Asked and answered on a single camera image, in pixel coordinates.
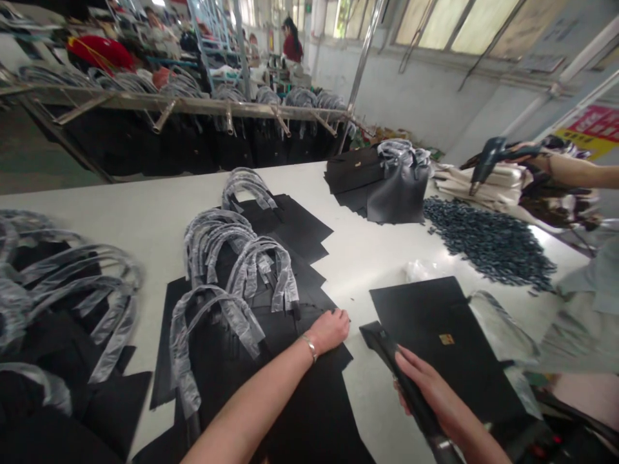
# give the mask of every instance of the red sign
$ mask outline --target red sign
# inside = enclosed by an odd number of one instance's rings
[[[591,105],[568,129],[597,139],[619,142],[619,110]]]

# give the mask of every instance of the silver bangle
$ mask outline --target silver bangle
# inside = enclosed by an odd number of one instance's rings
[[[316,364],[316,360],[318,359],[318,355],[316,354],[316,347],[314,346],[314,344],[311,342],[311,340],[308,338],[307,335],[303,334],[301,335],[301,338],[308,343],[309,349],[311,349],[311,356],[312,358],[314,358],[314,364]]]

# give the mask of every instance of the pile of dark beads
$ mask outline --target pile of dark beads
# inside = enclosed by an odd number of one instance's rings
[[[553,291],[550,275],[556,264],[544,255],[525,222],[438,197],[425,199],[424,214],[432,221],[428,233],[439,234],[450,255],[462,253],[462,260],[470,261],[490,281]]]

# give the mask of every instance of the white work table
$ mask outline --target white work table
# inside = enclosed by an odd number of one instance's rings
[[[465,295],[490,291],[534,340],[540,341],[559,308],[559,299],[530,287],[508,287],[482,279],[459,256],[450,256],[438,235],[420,224],[374,224],[339,206],[329,194],[324,162],[258,169],[274,195],[286,193],[333,229],[323,246],[329,256],[313,267],[326,278],[323,290],[349,312],[346,342],[354,360],[344,371],[359,432],[378,464],[433,463],[415,422],[404,415],[391,374],[362,341],[359,326],[377,320],[369,290],[403,284],[403,268],[416,259],[437,263],[460,282]],[[221,205],[229,173],[132,182],[68,190],[6,195],[0,208],[29,209],[48,215],[92,243],[117,246],[135,257],[144,271],[139,320],[131,344],[137,350],[126,373],[154,371],[163,303],[168,282],[184,275],[183,234],[201,211]],[[433,181],[426,196],[433,195]],[[535,228],[546,255],[558,265],[556,282],[586,264],[580,253]],[[133,456],[172,426],[173,402],[150,411],[150,393],[133,441]]]

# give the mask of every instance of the woman in red shirt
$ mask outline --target woman in red shirt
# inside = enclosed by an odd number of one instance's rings
[[[290,16],[284,20],[282,30],[286,36],[286,40],[284,40],[284,55],[290,61],[300,63],[303,58],[303,47],[301,42],[299,42],[299,31]]]

